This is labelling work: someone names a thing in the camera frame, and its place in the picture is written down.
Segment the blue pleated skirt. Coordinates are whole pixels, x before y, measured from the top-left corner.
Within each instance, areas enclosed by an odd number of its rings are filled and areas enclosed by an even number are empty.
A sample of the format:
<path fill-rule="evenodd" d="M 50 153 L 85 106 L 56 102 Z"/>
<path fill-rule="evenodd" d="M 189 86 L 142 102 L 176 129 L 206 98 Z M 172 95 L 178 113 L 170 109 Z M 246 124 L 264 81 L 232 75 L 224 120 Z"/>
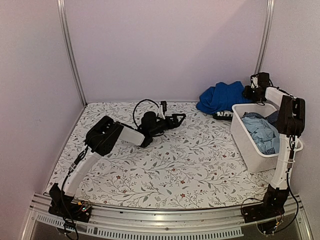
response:
<path fill-rule="evenodd" d="M 251 100 L 243 96 L 244 86 L 240 81 L 231 84 L 219 82 L 209 87 L 199 96 L 196 108 L 209 115 L 220 111 L 231 111 L 235 104 L 249 104 Z"/>

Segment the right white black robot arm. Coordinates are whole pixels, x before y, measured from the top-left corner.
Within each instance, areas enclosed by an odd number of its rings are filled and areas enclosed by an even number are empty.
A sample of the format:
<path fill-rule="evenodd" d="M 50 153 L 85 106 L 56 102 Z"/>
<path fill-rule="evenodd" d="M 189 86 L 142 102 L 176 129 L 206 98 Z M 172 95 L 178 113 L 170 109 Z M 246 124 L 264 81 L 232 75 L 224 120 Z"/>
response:
<path fill-rule="evenodd" d="M 275 87 L 267 72 L 250 76 L 250 85 L 244 87 L 243 96 L 255 103 L 269 101 L 279 107 L 275 127 L 279 133 L 279 153 L 274 176 L 263 197 L 258 213 L 269 218 L 285 202 L 290 189 L 291 168 L 295 162 L 297 146 L 305 129 L 305 100 L 294 97 Z"/>

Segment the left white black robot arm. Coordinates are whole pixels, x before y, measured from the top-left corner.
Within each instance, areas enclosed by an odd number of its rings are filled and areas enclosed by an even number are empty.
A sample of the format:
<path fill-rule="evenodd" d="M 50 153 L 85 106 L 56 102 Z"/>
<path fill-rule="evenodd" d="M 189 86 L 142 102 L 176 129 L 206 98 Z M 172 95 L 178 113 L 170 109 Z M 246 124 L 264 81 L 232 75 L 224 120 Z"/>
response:
<path fill-rule="evenodd" d="M 64 177 L 52 185 L 49 195 L 55 202 L 55 209 L 63 217 L 70 217 L 74 213 L 74 205 L 69 201 L 72 201 L 81 181 L 92 166 L 110 154 L 117 141 L 145 148 L 152 143 L 154 137 L 178 128 L 185 118 L 184 113 L 160 117 L 155 112 L 148 111 L 143 115 L 141 124 L 134 129 L 104 116 L 86 134 L 83 150 L 72 162 Z"/>

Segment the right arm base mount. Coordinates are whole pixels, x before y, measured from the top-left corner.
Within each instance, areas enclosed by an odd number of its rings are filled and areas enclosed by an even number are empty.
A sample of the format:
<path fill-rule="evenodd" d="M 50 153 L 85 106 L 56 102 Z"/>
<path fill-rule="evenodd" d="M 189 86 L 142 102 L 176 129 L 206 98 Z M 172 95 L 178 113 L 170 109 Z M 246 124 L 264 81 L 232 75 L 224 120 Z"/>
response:
<path fill-rule="evenodd" d="M 288 195 L 288 188 L 280 190 L 279 188 L 273 188 L 269 184 L 262 203 L 240 207 L 244 222 L 251 223 L 284 214 L 284 204 L 288 199 Z"/>

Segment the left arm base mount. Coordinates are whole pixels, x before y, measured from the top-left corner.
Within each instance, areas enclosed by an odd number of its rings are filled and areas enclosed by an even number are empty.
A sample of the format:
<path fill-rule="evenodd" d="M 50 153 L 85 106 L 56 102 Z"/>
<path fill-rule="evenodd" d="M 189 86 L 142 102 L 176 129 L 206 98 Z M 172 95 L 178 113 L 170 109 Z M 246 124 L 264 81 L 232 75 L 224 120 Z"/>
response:
<path fill-rule="evenodd" d="M 48 212 L 52 215 L 88 223 L 91 217 L 92 205 L 85 201 L 73 202 L 74 198 L 65 195 L 55 183 L 50 191 L 51 203 Z"/>

